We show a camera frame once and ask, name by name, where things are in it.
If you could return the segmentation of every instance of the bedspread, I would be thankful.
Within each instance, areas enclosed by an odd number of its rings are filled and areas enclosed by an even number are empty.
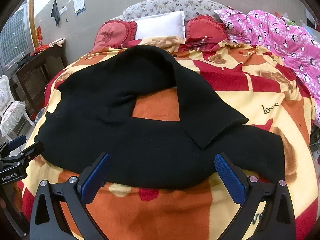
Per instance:
[[[297,239],[302,240],[318,217],[317,177],[308,147],[315,103],[308,89],[289,68],[283,66],[281,57],[261,46],[254,48],[248,44],[222,41],[210,51],[179,52],[184,41],[176,37],[138,42],[166,49],[183,67],[202,75],[226,103],[249,118],[248,125],[281,136],[285,152],[285,179],[293,202]],[[52,83],[45,111],[52,113],[55,110],[61,100],[61,93],[56,88],[68,76],[124,50],[106,48],[70,64]],[[139,97],[132,116],[179,121],[176,89]],[[45,115],[37,123],[26,147],[34,142],[44,122]],[[251,171],[245,172],[259,176]],[[19,183],[23,189],[23,212],[27,217],[31,215],[41,180],[65,182],[76,175],[48,163],[41,156],[30,162],[27,173],[28,177]],[[264,204],[260,204],[244,239],[253,234]],[[62,208],[71,230],[81,238],[65,203],[62,203]],[[145,189],[107,183],[87,205],[106,236],[116,240],[215,240],[238,208],[217,173],[186,190]]]
[[[254,10],[248,15],[231,9],[215,12],[227,26],[231,41],[264,46],[280,55],[285,66],[295,71],[316,100],[315,124],[320,127],[320,44],[304,28],[286,25],[267,12]]]

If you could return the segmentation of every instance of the dark wooden furniture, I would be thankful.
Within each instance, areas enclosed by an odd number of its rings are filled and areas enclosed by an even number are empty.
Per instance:
[[[21,86],[26,99],[30,104],[30,107],[28,107],[29,115],[32,115],[33,113],[37,114],[41,109],[41,103],[44,101],[45,86],[52,78],[52,73],[49,76],[49,73],[45,67],[46,60],[49,56],[53,56],[56,58],[61,57],[63,67],[67,66],[67,61],[64,55],[64,48],[61,48],[60,46],[55,44],[52,47],[34,56],[29,62],[20,67],[15,73],[15,76],[18,79],[17,85]],[[21,96],[19,96],[17,91],[14,89],[17,88],[17,86],[12,85],[12,88],[14,96],[17,97],[17,100],[21,101]]]

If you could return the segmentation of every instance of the floral headboard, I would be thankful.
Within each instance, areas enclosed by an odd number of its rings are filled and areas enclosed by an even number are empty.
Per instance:
[[[220,17],[213,12],[222,8],[226,7],[210,0],[147,0],[128,7],[121,16],[114,19],[130,21],[150,15],[184,11],[185,21],[202,14],[209,15],[216,21],[222,22]]]

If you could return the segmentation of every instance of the blue gripper pad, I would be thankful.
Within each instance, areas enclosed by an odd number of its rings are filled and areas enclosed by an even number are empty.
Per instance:
[[[18,138],[15,138],[14,140],[10,141],[8,143],[8,150],[13,151],[20,147],[22,144],[26,143],[27,138],[25,135],[21,135]]]
[[[107,171],[110,167],[110,155],[108,153],[101,159],[80,190],[80,200],[84,205],[91,203],[99,188],[103,186]]]
[[[214,167],[223,184],[226,186],[234,203],[242,205],[245,202],[245,188],[220,154],[214,158]]]

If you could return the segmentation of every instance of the white chair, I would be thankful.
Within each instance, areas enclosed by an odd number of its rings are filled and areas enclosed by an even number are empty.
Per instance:
[[[9,134],[12,133],[17,136],[13,129],[18,124],[22,116],[32,125],[35,126],[26,113],[26,103],[14,101],[11,94],[9,79],[7,76],[0,76],[0,131],[2,136],[6,137],[9,141],[12,139]]]

